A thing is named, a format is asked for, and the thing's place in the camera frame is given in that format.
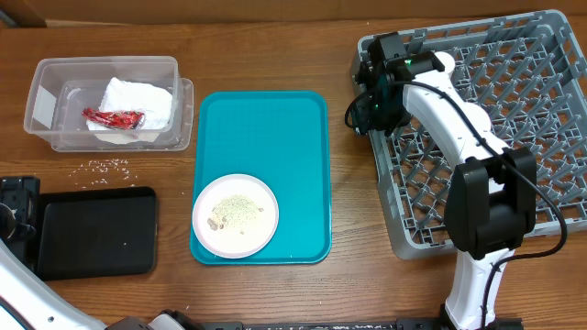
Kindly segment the pink small bowl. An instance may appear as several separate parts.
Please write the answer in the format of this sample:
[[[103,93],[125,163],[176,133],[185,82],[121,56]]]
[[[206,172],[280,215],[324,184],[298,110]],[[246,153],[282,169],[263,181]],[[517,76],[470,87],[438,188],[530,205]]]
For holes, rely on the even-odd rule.
[[[485,110],[475,103],[466,103],[465,114],[479,133],[490,133],[492,122]]]

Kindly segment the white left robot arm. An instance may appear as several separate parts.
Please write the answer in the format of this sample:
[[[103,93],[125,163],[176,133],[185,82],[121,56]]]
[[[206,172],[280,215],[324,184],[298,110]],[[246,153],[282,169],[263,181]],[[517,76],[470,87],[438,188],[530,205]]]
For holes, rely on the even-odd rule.
[[[311,89],[326,98],[331,138],[333,247],[315,265],[212,267],[188,248],[194,148],[130,153],[132,180],[159,199],[154,271],[44,283],[1,252],[4,329],[102,329],[126,316],[174,328],[165,309],[204,322],[390,321],[416,307],[411,265],[392,254],[374,189],[369,146],[342,126],[352,91],[347,67],[355,33],[293,25],[11,29],[1,34],[1,172],[37,174],[43,192],[79,186],[85,154],[57,153],[25,132],[23,118],[40,60],[169,55],[198,97],[229,88]]]

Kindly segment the red snack wrapper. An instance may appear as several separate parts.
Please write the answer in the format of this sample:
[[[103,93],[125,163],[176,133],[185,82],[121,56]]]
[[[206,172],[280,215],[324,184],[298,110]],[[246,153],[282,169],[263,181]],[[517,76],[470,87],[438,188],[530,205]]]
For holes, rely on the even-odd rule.
[[[100,112],[93,108],[84,108],[82,116],[103,127],[132,130],[141,126],[145,115],[138,111]]]

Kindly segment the pink plate with rice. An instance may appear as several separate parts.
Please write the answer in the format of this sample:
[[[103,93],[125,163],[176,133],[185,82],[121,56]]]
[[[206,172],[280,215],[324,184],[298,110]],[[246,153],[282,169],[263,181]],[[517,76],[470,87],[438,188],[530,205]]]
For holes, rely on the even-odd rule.
[[[270,187],[246,174],[210,182],[192,211],[194,234],[205,250],[224,259],[243,259],[261,251],[279,224],[279,205]]]

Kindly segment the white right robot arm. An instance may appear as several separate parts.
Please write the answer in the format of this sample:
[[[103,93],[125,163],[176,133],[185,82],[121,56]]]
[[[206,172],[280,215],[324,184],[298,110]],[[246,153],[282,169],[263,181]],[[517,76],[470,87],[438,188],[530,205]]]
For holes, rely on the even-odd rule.
[[[537,186],[537,162],[528,148],[510,148],[492,132],[477,104],[464,101],[450,81],[456,63],[446,52],[428,51],[362,63],[365,85],[345,113],[347,127],[391,134],[416,118],[452,170],[444,226],[458,250],[455,279],[443,307],[450,329],[498,329],[494,303],[505,266],[559,252],[568,226],[561,210]],[[559,221],[560,237],[546,251],[516,254],[536,224],[542,200]]]

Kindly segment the white paper cup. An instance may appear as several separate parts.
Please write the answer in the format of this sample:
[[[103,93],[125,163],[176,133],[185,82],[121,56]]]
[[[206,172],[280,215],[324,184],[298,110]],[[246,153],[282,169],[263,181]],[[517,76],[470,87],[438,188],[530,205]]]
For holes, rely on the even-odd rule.
[[[440,62],[443,64],[445,70],[444,72],[448,75],[451,76],[452,73],[454,72],[455,68],[456,68],[456,62],[453,59],[453,57],[444,51],[437,51],[435,53],[435,56],[440,60]]]

